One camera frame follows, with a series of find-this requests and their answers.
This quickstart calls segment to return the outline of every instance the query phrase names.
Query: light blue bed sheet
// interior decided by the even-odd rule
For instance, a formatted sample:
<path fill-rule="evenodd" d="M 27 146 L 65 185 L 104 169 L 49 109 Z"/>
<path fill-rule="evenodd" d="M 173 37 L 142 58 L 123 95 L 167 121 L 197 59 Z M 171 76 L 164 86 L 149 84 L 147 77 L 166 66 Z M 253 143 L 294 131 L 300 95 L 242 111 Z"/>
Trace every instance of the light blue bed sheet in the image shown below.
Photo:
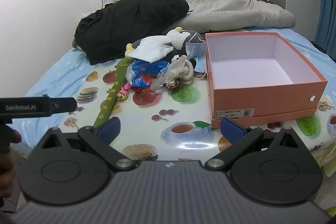
<path fill-rule="evenodd" d="M 328 55 L 316 49 L 307 39 L 288 28 L 246 28 L 248 31 L 277 32 L 302 52 L 328 80 L 324 95 L 333 103 L 336 100 L 336 64 Z M 41 79 L 27 92 L 26 96 L 74 97 L 87 75 L 93 70 L 86 54 L 77 49 L 69 50 L 54 64 Z M 58 126 L 65 114 L 51 117 L 14 119 L 12 127 L 22 134 L 22 143 L 15 145 L 29 154 L 48 128 Z"/>
<path fill-rule="evenodd" d="M 71 49 L 41 76 L 26 96 L 47 94 L 55 98 L 74 97 L 92 68 L 85 52 Z M 14 145 L 15 148 L 22 153 L 29 154 L 48 128 L 58 126 L 65 115 L 65 113 L 59 113 L 51 117 L 13 119 L 11 127 L 22 135 L 22 142 Z"/>

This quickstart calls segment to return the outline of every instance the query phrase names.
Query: food print tablecloth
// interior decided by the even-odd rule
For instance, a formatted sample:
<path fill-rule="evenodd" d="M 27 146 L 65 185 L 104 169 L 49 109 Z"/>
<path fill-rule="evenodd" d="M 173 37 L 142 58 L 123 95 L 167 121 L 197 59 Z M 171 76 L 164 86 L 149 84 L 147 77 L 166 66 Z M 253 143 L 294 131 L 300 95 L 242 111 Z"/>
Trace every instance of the food print tablecloth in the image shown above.
<path fill-rule="evenodd" d="M 114 83 L 116 64 L 117 61 L 109 61 L 94 67 L 76 97 L 77 111 L 68 113 L 60 124 L 63 132 L 93 125 Z M 317 110 L 313 117 L 286 121 L 282 126 L 294 128 L 318 164 L 331 175 L 336 170 L 336 162 L 333 162 L 336 159 L 336 111 L 326 97 L 320 101 L 326 104 L 320 103 L 323 109 Z M 209 108 L 206 79 L 190 80 L 162 94 L 150 89 L 130 90 L 128 99 L 119 100 L 111 113 L 111 117 L 119 117 L 121 132 L 110 145 L 134 159 L 191 159 L 204 164 L 230 146 L 219 129 L 211 129 Z M 173 125 L 181 122 L 189 125 L 188 134 L 172 132 Z"/>

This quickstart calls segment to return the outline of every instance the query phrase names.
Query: gray ribbed surface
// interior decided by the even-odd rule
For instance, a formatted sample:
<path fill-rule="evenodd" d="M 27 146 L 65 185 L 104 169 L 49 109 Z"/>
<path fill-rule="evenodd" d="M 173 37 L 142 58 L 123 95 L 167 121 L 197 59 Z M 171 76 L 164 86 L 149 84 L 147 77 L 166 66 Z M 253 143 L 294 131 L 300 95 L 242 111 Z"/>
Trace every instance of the gray ribbed surface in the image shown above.
<path fill-rule="evenodd" d="M 324 224 L 328 216 L 313 203 L 272 208 L 238 194 L 221 172 L 197 161 L 142 162 L 119 172 L 87 202 L 48 208 L 29 203 L 12 219 L 18 224 Z"/>

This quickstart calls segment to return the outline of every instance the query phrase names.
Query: face mask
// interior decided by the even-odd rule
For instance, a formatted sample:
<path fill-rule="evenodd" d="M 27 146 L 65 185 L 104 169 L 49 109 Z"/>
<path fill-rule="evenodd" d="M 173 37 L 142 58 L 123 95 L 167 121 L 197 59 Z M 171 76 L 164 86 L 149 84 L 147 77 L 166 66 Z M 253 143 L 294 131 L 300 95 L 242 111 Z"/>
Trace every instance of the face mask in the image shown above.
<path fill-rule="evenodd" d="M 196 67 L 194 71 L 205 72 L 205 42 L 202 43 L 188 43 L 185 44 L 185 50 L 187 52 L 188 59 L 196 60 Z"/>

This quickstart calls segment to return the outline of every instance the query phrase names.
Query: round white hole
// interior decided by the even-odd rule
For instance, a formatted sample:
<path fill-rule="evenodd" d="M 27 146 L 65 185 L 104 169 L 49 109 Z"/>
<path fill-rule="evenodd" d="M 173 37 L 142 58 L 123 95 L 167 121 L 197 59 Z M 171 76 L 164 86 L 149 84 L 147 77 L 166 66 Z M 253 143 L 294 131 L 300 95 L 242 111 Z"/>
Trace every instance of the round white hole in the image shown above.
<path fill-rule="evenodd" d="M 315 98 L 316 98 L 316 95 L 313 95 L 312 97 L 310 97 L 310 99 L 309 99 L 309 101 L 314 101 L 315 100 Z"/>

